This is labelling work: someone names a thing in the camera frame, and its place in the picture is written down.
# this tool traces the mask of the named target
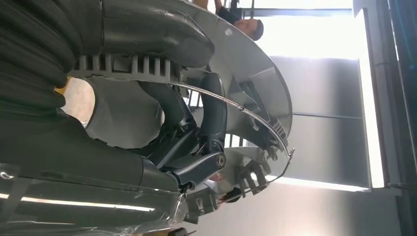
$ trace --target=window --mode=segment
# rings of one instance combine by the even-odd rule
[[[347,9],[352,0],[255,0],[255,8]],[[252,0],[239,0],[239,7],[251,8]]]
[[[257,17],[264,35],[256,43],[269,56],[357,59],[353,16]]]

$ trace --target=person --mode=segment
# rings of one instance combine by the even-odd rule
[[[194,0],[194,3],[199,7],[207,9],[208,0]],[[264,34],[264,24],[261,20],[256,19],[243,19],[235,16],[223,7],[221,0],[214,0],[216,6],[216,14],[223,18],[225,21],[234,25],[240,31],[248,35],[253,41],[259,40]]]

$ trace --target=fluorescent light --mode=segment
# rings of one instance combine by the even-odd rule
[[[256,175],[254,173],[251,173],[251,177],[255,181],[257,180]],[[269,175],[265,176],[265,179],[267,181],[272,181],[275,178],[276,176],[269,176]],[[326,183],[326,182],[304,180],[304,179],[298,179],[298,178],[287,178],[287,177],[281,177],[277,179],[275,182],[282,183],[282,184],[309,187],[309,188],[323,188],[323,189],[333,189],[333,190],[342,190],[342,191],[350,191],[350,192],[368,190],[367,188],[358,187],[358,186],[343,185],[343,184],[336,184],[336,183]]]
[[[359,52],[360,82],[362,87],[362,102],[365,119],[365,130],[371,182],[373,188],[383,188],[384,173],[382,168],[381,147],[377,126],[374,89],[371,77],[371,64],[369,60],[368,40],[365,27],[365,15],[363,9],[356,16],[357,22],[357,47]]]
[[[10,223],[33,223],[33,224],[48,224],[48,225],[73,225],[72,223],[56,223],[56,222],[40,222],[40,221],[32,221],[32,220],[15,220],[15,221],[8,221]]]
[[[0,198],[7,199],[8,194],[0,193]],[[153,211],[154,208],[141,207],[141,206],[127,206],[127,205],[115,205],[115,204],[104,204],[104,203],[87,203],[87,202],[73,202],[73,201],[62,201],[62,200],[49,200],[42,198],[28,198],[22,197],[21,201],[31,203],[48,203],[58,205],[69,205],[69,206],[82,206],[82,207],[104,207],[104,208],[115,208],[115,209],[127,209],[127,210],[140,210],[140,211]]]
[[[3,179],[12,179],[14,176],[8,175],[6,172],[0,172],[0,177]]]

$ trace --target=white wall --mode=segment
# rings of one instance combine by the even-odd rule
[[[395,197],[272,183],[184,223],[196,236],[400,236]]]

